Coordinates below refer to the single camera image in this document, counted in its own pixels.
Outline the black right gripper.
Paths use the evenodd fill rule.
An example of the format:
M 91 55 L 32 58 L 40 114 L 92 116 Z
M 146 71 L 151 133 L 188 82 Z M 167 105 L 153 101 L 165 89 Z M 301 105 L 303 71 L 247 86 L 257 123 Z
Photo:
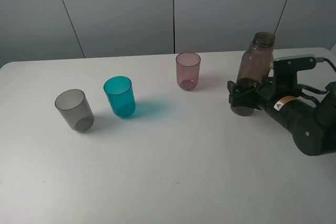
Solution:
M 228 81 L 229 103 L 232 107 L 278 110 L 277 77 L 267 77 L 262 84 L 255 80 Z

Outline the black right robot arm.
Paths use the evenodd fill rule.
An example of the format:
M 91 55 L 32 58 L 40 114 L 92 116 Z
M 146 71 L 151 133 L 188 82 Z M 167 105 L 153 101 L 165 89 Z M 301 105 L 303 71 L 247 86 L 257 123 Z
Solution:
M 263 110 L 291 133 L 297 148 L 308 156 L 335 152 L 335 82 L 326 86 L 322 101 L 304 94 L 312 88 L 297 77 L 268 77 L 262 84 L 244 87 L 229 81 L 229 103 Z

